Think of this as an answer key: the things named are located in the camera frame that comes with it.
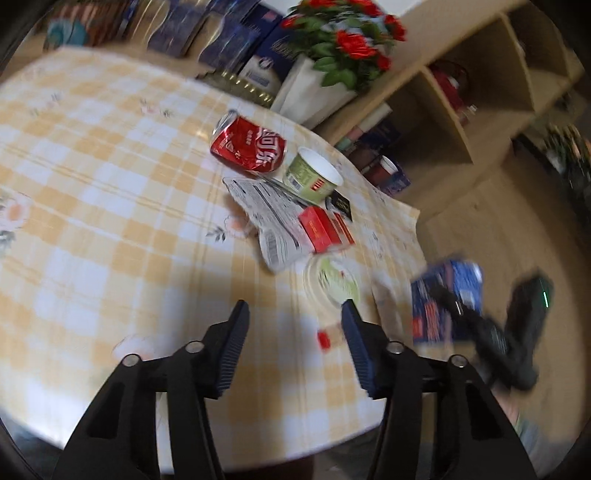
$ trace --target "artificial flower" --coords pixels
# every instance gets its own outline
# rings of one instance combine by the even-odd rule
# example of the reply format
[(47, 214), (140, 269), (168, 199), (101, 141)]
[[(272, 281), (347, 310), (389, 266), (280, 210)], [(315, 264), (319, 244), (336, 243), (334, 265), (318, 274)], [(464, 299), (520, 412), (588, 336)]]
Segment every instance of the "artificial flower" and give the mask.
[(336, 5), (335, 0), (309, 0), (307, 4), (312, 8), (328, 8)]
[(387, 72), (391, 66), (392, 60), (390, 60), (386, 55), (382, 55), (380, 53), (378, 56), (378, 68), (382, 70), (382, 72)]
[(406, 28), (402, 26), (400, 20), (393, 15), (386, 15), (384, 18), (384, 25), (392, 33), (394, 40), (406, 41)]
[(281, 28), (294, 28), (295, 21), (300, 17), (301, 15), (292, 15), (291, 17), (284, 18), (281, 22)]
[(359, 5), (362, 8), (363, 13), (370, 17), (380, 17), (383, 15), (383, 12), (371, 0), (349, 0), (349, 2), (354, 5)]
[(368, 59), (378, 53), (375, 48), (368, 45), (365, 37), (358, 33), (347, 33), (344, 30), (339, 30), (336, 33), (336, 42), (339, 48), (354, 60)]

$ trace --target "shelf compartment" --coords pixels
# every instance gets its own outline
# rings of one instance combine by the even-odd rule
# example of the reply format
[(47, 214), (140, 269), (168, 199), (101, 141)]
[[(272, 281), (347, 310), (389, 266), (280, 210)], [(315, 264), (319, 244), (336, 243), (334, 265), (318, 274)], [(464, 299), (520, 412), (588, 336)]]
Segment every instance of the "shelf compartment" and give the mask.
[(424, 191), (456, 166), (471, 164), (466, 134), (429, 69), (420, 69), (387, 103), (392, 108), (389, 120), (401, 134), (387, 155), (411, 181), (400, 195)]
[(533, 4), (509, 13), (507, 19), (530, 77), (535, 111), (545, 112), (569, 87), (569, 65), (562, 37), (552, 21)]
[(509, 20), (524, 45), (528, 67), (569, 76), (562, 39), (552, 20), (533, 4), (513, 10), (509, 13)]
[(478, 110), (464, 132), (473, 162), (487, 161), (491, 147), (504, 145), (517, 126), (527, 124), (534, 109), (531, 80), (515, 33), (506, 16), (498, 15), (442, 59), (467, 71), (469, 85), (462, 98)]

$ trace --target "table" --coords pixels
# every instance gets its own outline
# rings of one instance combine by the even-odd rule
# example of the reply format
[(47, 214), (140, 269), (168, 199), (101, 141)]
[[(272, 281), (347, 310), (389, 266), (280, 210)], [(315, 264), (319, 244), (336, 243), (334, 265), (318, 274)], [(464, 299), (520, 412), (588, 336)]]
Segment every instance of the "table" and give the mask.
[[(392, 200), (310, 131), (205, 84), (98, 50), (65, 47), (0, 89), (0, 405), (63, 446), (120, 359), (169, 355), (226, 320), (251, 329), (232, 387), (207, 404), (225, 469), (282, 462), (376, 426), (346, 345), (323, 353), (302, 260), (278, 275), (209, 152), (230, 108), (341, 170), (358, 282), (379, 274), (410, 317), (424, 267), (418, 212)], [(359, 309), (378, 322), (371, 292)], [(170, 470), (165, 398), (159, 457)]]

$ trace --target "crushed soda can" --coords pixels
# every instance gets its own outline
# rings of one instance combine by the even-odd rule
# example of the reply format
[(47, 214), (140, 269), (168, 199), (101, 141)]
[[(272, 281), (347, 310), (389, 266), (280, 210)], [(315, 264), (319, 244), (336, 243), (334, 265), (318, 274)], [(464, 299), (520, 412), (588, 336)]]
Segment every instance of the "crushed soda can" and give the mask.
[(285, 157), (285, 139), (230, 110), (213, 129), (210, 151), (248, 171), (268, 173)]

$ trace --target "white vase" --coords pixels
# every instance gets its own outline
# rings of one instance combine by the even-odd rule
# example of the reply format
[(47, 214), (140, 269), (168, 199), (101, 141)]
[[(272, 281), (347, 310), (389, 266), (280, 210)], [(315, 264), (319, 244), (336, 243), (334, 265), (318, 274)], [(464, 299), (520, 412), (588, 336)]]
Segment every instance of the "white vase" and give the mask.
[(273, 112), (312, 129), (350, 102), (357, 93), (342, 83), (320, 86), (324, 72), (314, 70), (314, 61), (300, 55), (281, 85), (271, 107)]

